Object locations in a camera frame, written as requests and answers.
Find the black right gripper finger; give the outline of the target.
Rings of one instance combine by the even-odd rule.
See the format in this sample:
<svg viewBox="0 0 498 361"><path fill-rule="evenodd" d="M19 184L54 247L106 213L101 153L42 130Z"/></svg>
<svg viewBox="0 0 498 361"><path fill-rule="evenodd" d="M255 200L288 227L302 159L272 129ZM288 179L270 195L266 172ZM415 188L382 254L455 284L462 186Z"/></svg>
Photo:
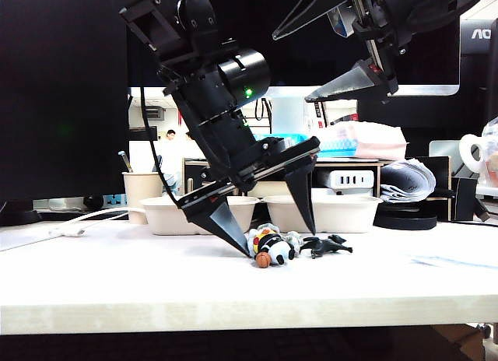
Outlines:
<svg viewBox="0 0 498 361"><path fill-rule="evenodd" d="M347 0L299 0L273 31L272 39L280 40L295 33L345 1Z"/></svg>
<svg viewBox="0 0 498 361"><path fill-rule="evenodd" d="M359 60L336 79L305 97L307 103L334 100L385 100L385 76L371 60Z"/></svg>

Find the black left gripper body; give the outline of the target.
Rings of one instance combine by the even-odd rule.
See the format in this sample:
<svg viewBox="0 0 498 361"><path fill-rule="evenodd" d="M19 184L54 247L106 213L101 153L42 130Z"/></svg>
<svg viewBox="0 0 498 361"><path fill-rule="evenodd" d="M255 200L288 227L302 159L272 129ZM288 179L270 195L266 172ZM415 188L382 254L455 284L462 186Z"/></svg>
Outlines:
<svg viewBox="0 0 498 361"><path fill-rule="evenodd" d="M237 188L248 192L256 182L301 158L315 158L320 141L313 136L289 147L282 137L257 140L239 110L209 120L194 121L184 116L189 131L209 163L212 184L185 196L223 196Z"/></svg>

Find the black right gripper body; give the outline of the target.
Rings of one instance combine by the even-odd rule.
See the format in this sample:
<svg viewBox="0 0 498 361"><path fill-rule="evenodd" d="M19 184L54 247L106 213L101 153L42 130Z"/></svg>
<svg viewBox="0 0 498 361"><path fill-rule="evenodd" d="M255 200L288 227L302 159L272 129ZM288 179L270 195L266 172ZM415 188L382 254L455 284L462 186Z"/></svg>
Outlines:
<svg viewBox="0 0 498 361"><path fill-rule="evenodd" d="M399 42L402 36L385 0L352 0L352 4L356 14L353 32L369 52L359 66L373 82L363 98L386 104L398 91L395 60L406 53L406 46Z"/></svg>

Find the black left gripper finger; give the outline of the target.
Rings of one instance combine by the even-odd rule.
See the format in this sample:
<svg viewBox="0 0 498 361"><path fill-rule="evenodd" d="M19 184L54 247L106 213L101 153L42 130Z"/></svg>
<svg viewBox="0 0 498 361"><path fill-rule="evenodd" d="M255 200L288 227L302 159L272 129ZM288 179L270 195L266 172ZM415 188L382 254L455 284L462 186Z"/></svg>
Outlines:
<svg viewBox="0 0 498 361"><path fill-rule="evenodd" d="M197 198L184 196L182 211L187 221L225 240L246 256L250 256L246 237L228 206L227 197Z"/></svg>
<svg viewBox="0 0 498 361"><path fill-rule="evenodd" d="M312 234L316 233L311 197L311 179L315 164L315 158L301 158L284 167L286 185L306 227Z"/></svg>

